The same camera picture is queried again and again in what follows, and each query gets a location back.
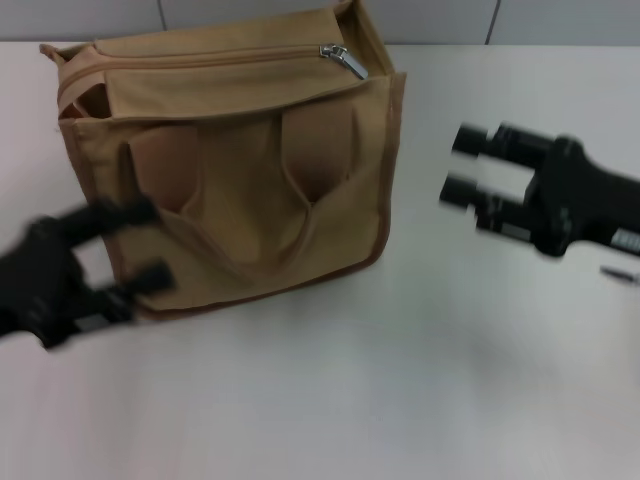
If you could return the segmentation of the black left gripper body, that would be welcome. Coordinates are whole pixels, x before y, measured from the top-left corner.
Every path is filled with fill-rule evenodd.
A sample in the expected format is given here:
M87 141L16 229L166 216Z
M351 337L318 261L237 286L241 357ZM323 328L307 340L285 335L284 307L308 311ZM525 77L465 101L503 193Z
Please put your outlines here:
M131 320L131 298L116 284L90 287L53 218L29 225L1 256L1 336L30 333L44 349Z

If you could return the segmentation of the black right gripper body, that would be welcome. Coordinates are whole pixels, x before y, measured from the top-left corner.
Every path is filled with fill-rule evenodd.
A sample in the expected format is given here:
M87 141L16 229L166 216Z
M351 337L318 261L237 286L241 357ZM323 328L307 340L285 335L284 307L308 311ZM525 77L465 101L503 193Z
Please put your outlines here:
M551 143L531 182L531 207L543 218L531 239L545 255L562 257L581 241L639 255L639 182L599 167L576 140Z

